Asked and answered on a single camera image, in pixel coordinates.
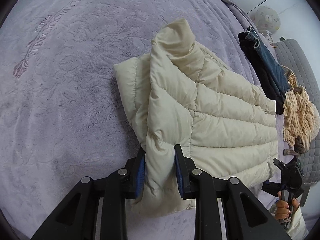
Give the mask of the person's right hand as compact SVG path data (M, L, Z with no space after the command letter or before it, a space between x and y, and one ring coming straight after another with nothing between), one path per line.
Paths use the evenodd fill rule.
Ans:
M283 200L281 200L281 192L277 193L279 200L276 203L276 213L274 215L275 220L278 222L282 222L285 219L288 219L290 215L295 216L295 214L299 211L299 215L297 217L303 218L300 203L296 198L292 199L292 207L293 210L291 211L289 204Z

